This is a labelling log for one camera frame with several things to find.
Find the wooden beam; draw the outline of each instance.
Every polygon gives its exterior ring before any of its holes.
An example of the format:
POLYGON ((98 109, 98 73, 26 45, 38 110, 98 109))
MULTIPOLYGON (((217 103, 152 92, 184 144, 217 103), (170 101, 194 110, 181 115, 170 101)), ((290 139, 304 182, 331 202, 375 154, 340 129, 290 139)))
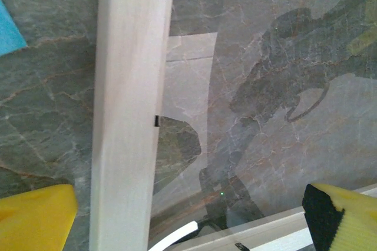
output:
POLYGON ((146 251, 172 0, 99 0, 91 251, 146 251))
MULTIPOLYGON (((377 184, 356 191, 377 197, 377 184)), ((313 243, 304 217, 304 209, 298 207, 234 227, 231 230, 202 236, 172 246, 168 250, 236 250, 237 242, 241 242, 252 251, 297 251, 313 243)))

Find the white cable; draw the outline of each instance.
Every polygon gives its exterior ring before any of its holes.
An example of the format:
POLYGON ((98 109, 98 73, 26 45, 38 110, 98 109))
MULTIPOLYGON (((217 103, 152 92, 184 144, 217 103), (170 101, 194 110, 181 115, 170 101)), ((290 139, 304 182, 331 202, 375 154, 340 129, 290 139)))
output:
POLYGON ((170 233, 163 240, 154 245, 149 251, 163 251, 172 245, 174 242, 180 240, 182 237, 189 235, 191 232, 194 232, 198 229, 197 222, 193 221, 180 227, 175 232, 170 233))

